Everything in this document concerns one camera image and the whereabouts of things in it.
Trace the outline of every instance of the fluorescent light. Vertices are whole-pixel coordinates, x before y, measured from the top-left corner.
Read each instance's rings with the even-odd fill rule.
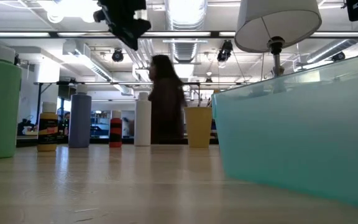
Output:
[[[207,44],[208,40],[162,40],[165,44]]]
[[[153,85],[151,82],[119,82],[120,85]]]
[[[91,83],[85,83],[85,85],[111,85],[111,83],[100,83],[100,82],[91,82]]]
[[[209,7],[240,7],[241,2],[211,2]]]
[[[340,9],[342,5],[335,5],[335,6],[320,6],[319,9]]]
[[[110,32],[57,32],[60,37],[114,37]]]
[[[0,37],[49,37],[47,32],[0,32]]]
[[[315,32],[311,37],[358,37],[358,32]]]
[[[168,32],[146,32],[143,37],[209,37],[211,32],[193,31],[168,31]]]
[[[200,83],[200,85],[243,85],[245,83],[236,83],[236,82],[220,82],[220,83]]]
[[[127,100],[111,100],[111,101],[115,101],[115,102],[133,102],[133,101],[136,101],[136,99],[127,99]]]
[[[136,99],[92,100],[93,102],[133,102]]]
[[[220,37],[234,37],[236,34],[236,32],[220,32],[219,36]]]
[[[72,37],[72,36],[76,36],[76,35],[85,35],[85,34],[89,34],[89,33],[86,33],[86,32],[58,32],[57,34],[61,37]]]

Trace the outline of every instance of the table surface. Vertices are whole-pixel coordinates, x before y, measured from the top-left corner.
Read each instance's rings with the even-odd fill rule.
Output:
[[[358,208],[224,176],[219,148],[17,149],[0,223],[358,223]]]

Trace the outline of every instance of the security camera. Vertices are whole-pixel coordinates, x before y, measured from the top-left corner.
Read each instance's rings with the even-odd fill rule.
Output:
[[[122,54],[122,49],[115,49],[111,58],[114,62],[122,62],[124,60],[124,55]]]
[[[338,61],[341,61],[341,60],[345,60],[346,59],[346,55],[344,52],[339,52],[338,54],[334,55],[331,60],[333,62],[338,62]]]
[[[229,60],[232,51],[233,51],[233,44],[231,43],[231,40],[225,40],[218,54],[218,62],[225,62]]]
[[[98,0],[102,10],[93,14],[95,22],[106,21],[109,31],[128,47],[138,50],[137,39],[152,26],[149,21],[134,19],[135,11],[146,10],[146,0]]]

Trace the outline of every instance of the lamp stem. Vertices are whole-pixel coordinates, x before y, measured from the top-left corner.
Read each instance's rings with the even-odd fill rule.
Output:
[[[280,76],[280,54],[275,54],[273,55],[273,59],[274,59],[274,77],[279,77]]]

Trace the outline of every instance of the lamp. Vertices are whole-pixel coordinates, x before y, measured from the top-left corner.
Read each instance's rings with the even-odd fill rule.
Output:
[[[234,41],[246,52],[271,52],[278,76],[282,49],[308,38],[321,23],[316,0],[242,0]]]

